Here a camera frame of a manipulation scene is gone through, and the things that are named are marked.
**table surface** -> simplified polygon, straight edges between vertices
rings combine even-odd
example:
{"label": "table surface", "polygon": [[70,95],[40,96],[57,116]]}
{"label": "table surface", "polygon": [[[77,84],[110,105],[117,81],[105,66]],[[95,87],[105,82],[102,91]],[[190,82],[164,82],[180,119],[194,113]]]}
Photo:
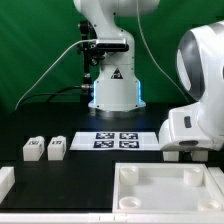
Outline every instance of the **table surface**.
{"label": "table surface", "polygon": [[[1,123],[0,168],[15,167],[16,183],[0,205],[0,213],[15,212],[111,212],[116,162],[163,162],[158,151],[70,151],[77,131],[153,131],[177,105],[149,104],[146,112],[125,119],[93,116],[79,103],[32,103],[12,113]],[[67,138],[63,161],[24,162],[22,147],[30,137]],[[182,153],[180,162],[191,162]],[[209,152],[209,166],[224,167],[223,152]]]}

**black cable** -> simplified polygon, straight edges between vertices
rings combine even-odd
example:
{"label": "black cable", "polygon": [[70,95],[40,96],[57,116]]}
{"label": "black cable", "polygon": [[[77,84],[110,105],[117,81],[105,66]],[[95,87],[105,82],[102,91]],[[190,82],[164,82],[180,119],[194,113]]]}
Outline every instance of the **black cable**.
{"label": "black cable", "polygon": [[[55,94],[57,93],[64,93],[64,92],[67,92],[67,91],[70,91],[70,90],[73,90],[73,89],[81,89],[81,86],[70,86],[70,87],[66,87],[66,88],[63,88],[59,91],[57,91]],[[49,103],[51,100],[53,100],[57,95],[52,95],[50,96],[45,102],[46,103]]]}
{"label": "black cable", "polygon": [[28,96],[26,98],[24,98],[23,100],[20,101],[20,103],[18,104],[19,108],[25,101],[34,98],[34,97],[40,97],[40,96],[80,96],[80,94],[63,94],[63,93],[39,93],[39,94],[34,94],[32,96]]}

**green backdrop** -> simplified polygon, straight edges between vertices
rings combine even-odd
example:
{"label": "green backdrop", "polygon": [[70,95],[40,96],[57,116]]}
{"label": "green backdrop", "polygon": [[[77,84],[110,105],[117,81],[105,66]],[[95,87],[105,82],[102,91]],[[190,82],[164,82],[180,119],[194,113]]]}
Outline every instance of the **green backdrop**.
{"label": "green backdrop", "polygon": [[[223,15],[223,0],[161,0],[157,11],[141,18],[155,59],[177,84],[175,56],[181,37],[192,27],[224,19]],[[83,17],[76,11],[73,0],[0,0],[0,119],[13,111],[23,93],[68,46],[80,40],[77,28],[80,20]],[[117,18],[116,22],[136,39],[135,72],[143,83],[143,99],[184,102],[176,87],[149,58],[137,19]],[[82,74],[82,57],[73,50],[32,94],[80,84]]]}

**white tray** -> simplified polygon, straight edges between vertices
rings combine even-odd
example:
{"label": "white tray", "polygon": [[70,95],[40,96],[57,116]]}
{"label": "white tray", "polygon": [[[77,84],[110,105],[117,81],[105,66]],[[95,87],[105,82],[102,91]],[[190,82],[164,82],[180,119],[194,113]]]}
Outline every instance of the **white tray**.
{"label": "white tray", "polygon": [[116,164],[114,213],[220,212],[223,205],[204,165]]}

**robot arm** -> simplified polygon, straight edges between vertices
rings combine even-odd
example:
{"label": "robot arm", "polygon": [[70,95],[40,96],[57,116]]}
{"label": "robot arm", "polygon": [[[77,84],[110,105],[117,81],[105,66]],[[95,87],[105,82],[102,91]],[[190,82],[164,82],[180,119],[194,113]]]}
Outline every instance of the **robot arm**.
{"label": "robot arm", "polygon": [[94,83],[94,100],[89,103],[90,112],[127,117],[143,109],[140,82],[134,74],[134,38],[116,26],[114,17],[136,16],[137,3],[140,15],[150,13],[159,0],[74,0],[74,3],[96,31],[96,48],[105,50]]}
{"label": "robot arm", "polygon": [[224,146],[224,22],[188,31],[177,52],[177,72],[197,103],[169,112],[162,150],[220,150]]}
{"label": "robot arm", "polygon": [[[114,16],[137,16],[137,0],[74,0],[77,10],[94,26],[98,38],[120,38]],[[153,12],[159,0],[138,0],[139,14]]]}

